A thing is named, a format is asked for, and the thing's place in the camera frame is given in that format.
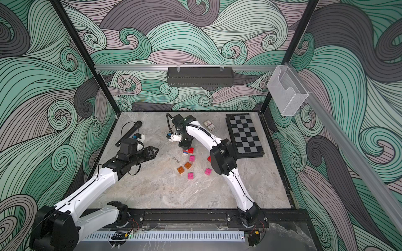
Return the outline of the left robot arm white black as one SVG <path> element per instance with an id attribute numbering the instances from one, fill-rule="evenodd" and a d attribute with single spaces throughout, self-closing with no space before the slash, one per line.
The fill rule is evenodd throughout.
<path id="1" fill-rule="evenodd" d="M 133 154 L 120 154 L 107 161 L 94 177 L 54 206 L 44 206 L 35 215 L 29 247 L 35 251 L 72 251 L 87 236 L 115 224 L 124 227 L 136 222 L 127 205 L 112 201 L 86 216 L 84 211 L 108 188 L 126 175 L 132 166 L 156 158 L 158 148 L 149 146 Z"/>

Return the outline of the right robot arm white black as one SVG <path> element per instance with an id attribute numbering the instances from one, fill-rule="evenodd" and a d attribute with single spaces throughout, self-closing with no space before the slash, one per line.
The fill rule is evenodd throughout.
<path id="1" fill-rule="evenodd" d="M 240 177 L 230 140 L 213 135 L 191 115 L 182 117 L 167 113 L 166 120 L 169 128 L 166 137 L 169 141 L 178 142 L 179 147 L 188 151 L 192 147 L 192 141 L 197 140 L 209 150 L 211 168 L 228 183 L 236 200 L 242 224 L 247 228 L 256 225 L 260 207 L 251 198 Z"/>

